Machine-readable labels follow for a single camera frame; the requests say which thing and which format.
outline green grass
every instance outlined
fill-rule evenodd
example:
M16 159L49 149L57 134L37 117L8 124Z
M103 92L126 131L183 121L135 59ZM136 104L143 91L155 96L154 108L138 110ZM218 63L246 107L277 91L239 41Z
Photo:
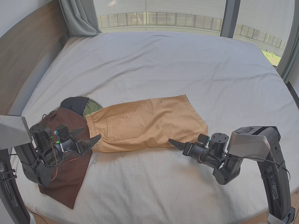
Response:
M271 62L272 65L275 65L277 66L277 64L279 63L281 57L280 56L277 56L276 54L272 53L271 51L265 51L265 50L261 50L265 57L267 57L267 59Z

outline black baseboard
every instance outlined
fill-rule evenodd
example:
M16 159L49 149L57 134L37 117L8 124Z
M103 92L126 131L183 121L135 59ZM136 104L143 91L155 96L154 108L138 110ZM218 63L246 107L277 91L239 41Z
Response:
M289 89L291 95L293 96L293 99L299 109L299 97L295 91L295 89L293 88L292 84L290 83L290 81L288 83L286 83L286 87Z

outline green garment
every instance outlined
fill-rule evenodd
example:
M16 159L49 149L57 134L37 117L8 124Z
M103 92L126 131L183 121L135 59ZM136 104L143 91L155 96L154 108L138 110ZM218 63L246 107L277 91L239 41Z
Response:
M99 103L93 99L89 99L83 111L83 117L86 119L85 115L91 114L92 112L98 111L102 108L103 106L101 106Z

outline cylindrical motor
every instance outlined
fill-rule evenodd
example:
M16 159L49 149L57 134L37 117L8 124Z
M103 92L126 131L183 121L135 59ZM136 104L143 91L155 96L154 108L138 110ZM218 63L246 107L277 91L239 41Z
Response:
M228 136L224 133L214 133L211 136L211 140L209 141L209 149L211 150L210 153L219 156L224 153L226 148L226 144L228 141Z
M52 133L50 128L47 125L42 123L33 125L30 128L30 132L36 146L39 149L45 149L49 147Z

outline mattress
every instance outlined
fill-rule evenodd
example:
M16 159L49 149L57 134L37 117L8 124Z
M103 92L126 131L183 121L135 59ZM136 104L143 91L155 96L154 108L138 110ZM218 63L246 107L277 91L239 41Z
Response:
M180 32L118 32L70 39L23 111L28 126L70 96L102 106L186 94L209 135L277 126L299 188L299 111L287 87L252 43ZM240 223L267 209L257 163L219 185L213 170L176 148L99 153L71 210L39 192L12 158L25 205L60 223Z

